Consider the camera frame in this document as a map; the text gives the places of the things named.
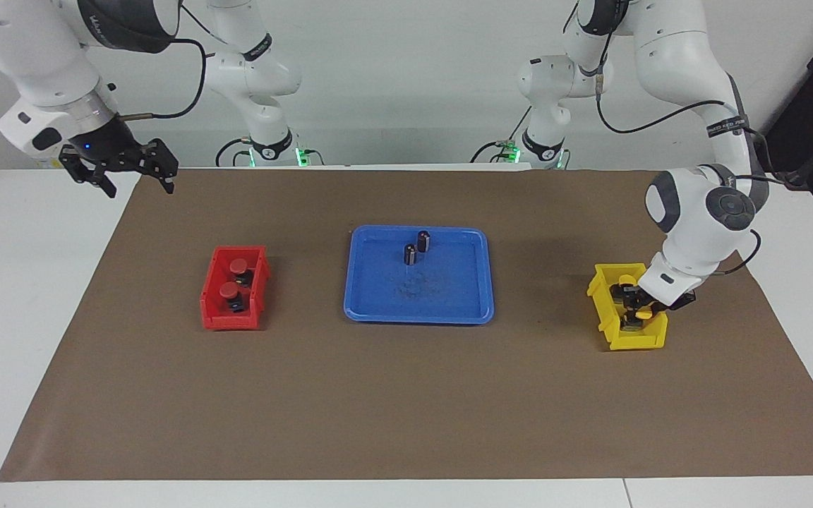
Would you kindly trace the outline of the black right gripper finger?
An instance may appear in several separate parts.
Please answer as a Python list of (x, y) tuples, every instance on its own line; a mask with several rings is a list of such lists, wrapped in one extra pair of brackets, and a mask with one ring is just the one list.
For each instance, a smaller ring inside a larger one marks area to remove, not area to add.
[(179, 162), (171, 150), (159, 138), (152, 139), (140, 148), (140, 174), (155, 178), (167, 194), (174, 193), (174, 178)]
[(117, 189), (106, 175), (106, 167), (103, 167), (102, 164), (92, 169), (87, 167), (84, 159), (72, 145), (62, 145), (61, 150), (59, 150), (59, 163), (75, 183), (88, 183), (99, 188), (109, 198), (116, 198)]

